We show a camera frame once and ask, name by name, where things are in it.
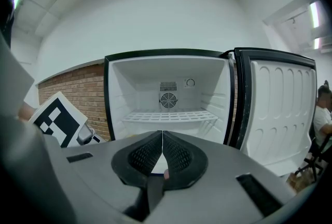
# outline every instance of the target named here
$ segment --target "white shirt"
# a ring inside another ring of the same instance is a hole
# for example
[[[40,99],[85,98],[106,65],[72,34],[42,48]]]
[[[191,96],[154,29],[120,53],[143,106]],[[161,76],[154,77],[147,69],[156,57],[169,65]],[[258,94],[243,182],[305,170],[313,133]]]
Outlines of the white shirt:
[[[322,145],[326,137],[326,135],[320,132],[320,129],[326,124],[332,124],[330,112],[327,108],[320,108],[319,106],[316,106],[315,116],[313,118],[313,127],[315,130],[316,142],[319,146]],[[330,146],[332,146],[332,137],[330,137],[330,140],[326,144],[323,152],[326,151]]]

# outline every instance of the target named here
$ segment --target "refrigerator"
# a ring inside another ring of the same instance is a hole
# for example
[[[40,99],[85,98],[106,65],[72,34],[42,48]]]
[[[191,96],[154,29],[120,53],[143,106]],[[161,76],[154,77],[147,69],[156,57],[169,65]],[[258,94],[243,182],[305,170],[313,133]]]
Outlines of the refrigerator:
[[[142,50],[104,62],[112,140],[178,132],[235,147],[278,176],[309,151],[315,91],[314,60],[271,49]],[[166,169],[162,155],[152,173]]]

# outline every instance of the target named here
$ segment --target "black slot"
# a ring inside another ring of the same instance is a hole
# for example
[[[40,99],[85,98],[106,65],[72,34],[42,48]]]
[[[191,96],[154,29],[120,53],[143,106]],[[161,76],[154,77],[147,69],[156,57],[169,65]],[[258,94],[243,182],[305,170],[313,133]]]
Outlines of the black slot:
[[[86,152],[86,153],[82,153],[79,155],[67,157],[67,160],[69,161],[69,163],[72,163],[72,162],[84,160],[84,159],[91,158],[91,157],[93,157],[93,155],[89,152]]]
[[[237,180],[264,217],[282,206],[251,174],[240,175]]]
[[[98,143],[100,142],[99,138],[97,138],[95,136],[93,137],[93,139],[96,140]]]

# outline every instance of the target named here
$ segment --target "chair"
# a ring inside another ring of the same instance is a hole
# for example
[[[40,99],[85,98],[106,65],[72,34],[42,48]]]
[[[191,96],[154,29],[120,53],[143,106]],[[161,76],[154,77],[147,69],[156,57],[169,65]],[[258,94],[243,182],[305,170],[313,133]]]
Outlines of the chair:
[[[315,137],[315,131],[313,128],[313,124],[311,124],[311,128],[309,130],[309,136],[311,138],[311,147],[309,150],[309,153],[311,153],[312,158],[311,159],[307,159],[305,158],[305,162],[307,163],[306,166],[304,166],[303,168],[299,168],[296,172],[295,175],[299,174],[300,172],[303,172],[304,170],[308,169],[308,168],[312,168],[313,171],[313,177],[314,177],[314,183],[317,181],[317,173],[316,173],[316,169],[318,168],[320,171],[318,173],[318,176],[321,175],[323,168],[316,164],[316,160],[319,159],[319,161],[324,160],[324,156],[322,155],[322,151],[324,149],[324,147],[326,146],[327,142],[329,141],[329,138],[331,137],[332,134],[327,135],[323,144],[321,146],[319,146],[316,143],[316,137]]]

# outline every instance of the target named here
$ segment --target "brick wall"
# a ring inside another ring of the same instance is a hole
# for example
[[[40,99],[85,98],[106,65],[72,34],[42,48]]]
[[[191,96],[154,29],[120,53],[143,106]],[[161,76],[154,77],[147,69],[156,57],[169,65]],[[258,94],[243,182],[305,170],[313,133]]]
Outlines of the brick wall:
[[[104,64],[86,66],[50,78],[38,86],[39,103],[61,91],[63,95],[88,117],[88,126],[110,140],[104,103]]]

